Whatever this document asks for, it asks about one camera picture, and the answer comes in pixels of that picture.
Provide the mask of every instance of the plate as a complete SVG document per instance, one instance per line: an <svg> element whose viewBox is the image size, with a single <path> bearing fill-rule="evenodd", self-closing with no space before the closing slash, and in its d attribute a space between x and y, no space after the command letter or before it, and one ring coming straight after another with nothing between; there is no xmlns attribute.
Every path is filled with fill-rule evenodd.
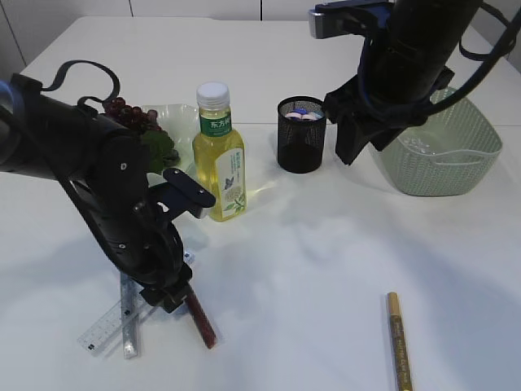
<svg viewBox="0 0 521 391"><path fill-rule="evenodd" d="M188 104L144 105L142 110L156 110L157 123L175 142L175 149L179 152L179 163L176 168L190 176L195 172L194 151L192 140L199 132L199 109ZM149 173L147 175L150 186L164 182L161 175Z"/></svg>

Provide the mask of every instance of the bottle label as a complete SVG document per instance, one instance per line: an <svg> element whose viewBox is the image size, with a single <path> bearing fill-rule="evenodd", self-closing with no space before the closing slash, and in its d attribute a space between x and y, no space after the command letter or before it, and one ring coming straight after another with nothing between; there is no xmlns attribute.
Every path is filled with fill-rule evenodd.
<svg viewBox="0 0 521 391"><path fill-rule="evenodd" d="M222 217L242 212L246 207L244 188L244 150L230 149L220 155L216 162L221 198Z"/></svg>
<svg viewBox="0 0 521 391"><path fill-rule="evenodd" d="M208 137L226 136L231 132L231 114L219 119L199 117L201 122L201 133Z"/></svg>

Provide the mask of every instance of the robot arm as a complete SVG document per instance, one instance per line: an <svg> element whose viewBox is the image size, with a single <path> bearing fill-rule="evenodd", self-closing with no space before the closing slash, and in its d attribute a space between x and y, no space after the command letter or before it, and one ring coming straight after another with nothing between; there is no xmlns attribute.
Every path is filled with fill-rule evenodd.
<svg viewBox="0 0 521 391"><path fill-rule="evenodd" d="M190 293L192 276L172 220L185 211L201 218L215 198L178 169L165 170L166 182L149 189L147 148L85 104L101 99L72 107L42 95L77 63L105 70L114 82L107 99L117 96L116 75L89 61L67 62L47 89L14 75L0 84L0 170L58 180L112 263L143 286L149 304L172 312Z"/></svg>
<svg viewBox="0 0 521 391"><path fill-rule="evenodd" d="M489 55L472 54L461 45L480 7L507 25ZM309 26L318 39L350 33L365 37L357 75L327 94L322 107L338 124L336 153L350 165L367 143L382 151L407 127L424 124L470 93L514 48L521 9L507 23L482 0L352 0L315 6ZM459 42L466 57L483 63L460 90L433 105L432 93L453 76L445 63Z"/></svg>

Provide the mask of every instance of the green basket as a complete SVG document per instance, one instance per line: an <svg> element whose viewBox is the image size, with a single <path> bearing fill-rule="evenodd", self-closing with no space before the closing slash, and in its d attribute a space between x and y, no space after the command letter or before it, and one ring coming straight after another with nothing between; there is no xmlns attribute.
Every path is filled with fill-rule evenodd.
<svg viewBox="0 0 521 391"><path fill-rule="evenodd" d="M432 95L436 103L451 95ZM457 196L472 190L501 152L490 122L468 99L408 128L382 152L383 166L398 190L411 196Z"/></svg>

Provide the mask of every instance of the bunch of grapes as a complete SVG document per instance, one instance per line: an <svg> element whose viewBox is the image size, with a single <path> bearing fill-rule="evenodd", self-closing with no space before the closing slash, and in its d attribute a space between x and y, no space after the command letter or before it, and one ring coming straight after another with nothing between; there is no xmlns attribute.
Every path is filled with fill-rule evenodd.
<svg viewBox="0 0 521 391"><path fill-rule="evenodd" d="M139 135L145 134L148 130L164 132L157 125L156 110L144 112L139 106L131 107L120 96L110 102L105 102L103 109L111 119Z"/></svg>
<svg viewBox="0 0 521 391"><path fill-rule="evenodd" d="M160 174L165 167L172 167L179 162L179 152L174 147L168 133L157 124L156 110L144 112L139 106L129 106L118 96L103 103L105 115L139 135L141 142L151 152L149 170Z"/></svg>

